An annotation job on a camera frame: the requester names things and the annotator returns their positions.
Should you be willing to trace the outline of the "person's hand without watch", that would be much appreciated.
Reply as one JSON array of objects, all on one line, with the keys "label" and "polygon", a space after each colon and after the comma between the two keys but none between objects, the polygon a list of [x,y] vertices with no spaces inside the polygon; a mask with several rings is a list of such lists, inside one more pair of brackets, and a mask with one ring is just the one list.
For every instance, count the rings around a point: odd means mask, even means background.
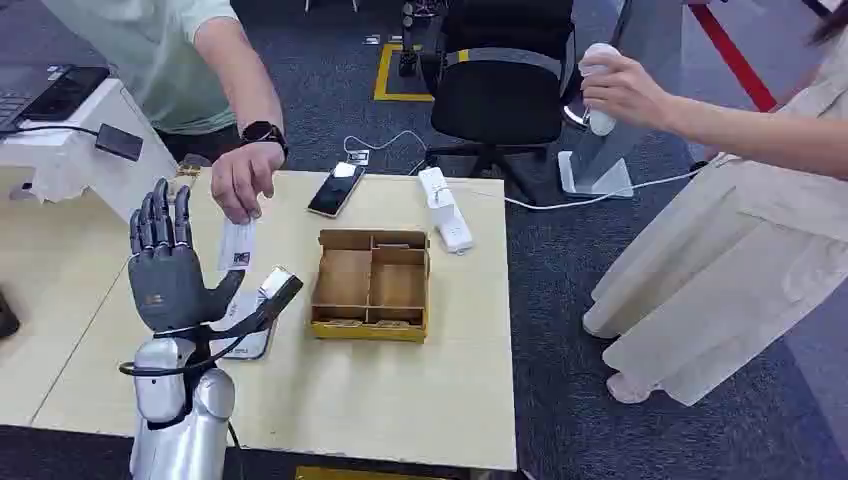
[{"label": "person's hand without watch", "polygon": [[579,67],[586,76],[584,105],[616,120],[665,132],[673,131],[674,96],[664,90],[641,63],[620,54],[587,56]]}]

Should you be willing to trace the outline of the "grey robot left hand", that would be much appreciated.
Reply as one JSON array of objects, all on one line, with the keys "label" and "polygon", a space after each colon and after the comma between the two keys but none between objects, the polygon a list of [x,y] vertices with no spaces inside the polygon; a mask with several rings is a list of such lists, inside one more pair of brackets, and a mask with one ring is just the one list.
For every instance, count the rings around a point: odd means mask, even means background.
[{"label": "grey robot left hand", "polygon": [[157,333],[194,328],[221,319],[245,273],[231,270],[214,288],[204,283],[193,248],[189,199],[182,186],[168,202],[169,183],[159,179],[130,218],[128,276],[136,308]]}]

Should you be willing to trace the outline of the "person's hand with watch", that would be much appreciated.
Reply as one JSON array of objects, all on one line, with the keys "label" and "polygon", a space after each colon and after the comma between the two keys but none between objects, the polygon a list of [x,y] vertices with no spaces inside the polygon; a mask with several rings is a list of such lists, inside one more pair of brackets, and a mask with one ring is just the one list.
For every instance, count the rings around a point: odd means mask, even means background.
[{"label": "person's hand with watch", "polygon": [[274,196],[274,173],[284,160],[279,144],[258,142],[227,152],[214,162],[211,194],[232,223],[246,224],[261,216],[258,197]]}]

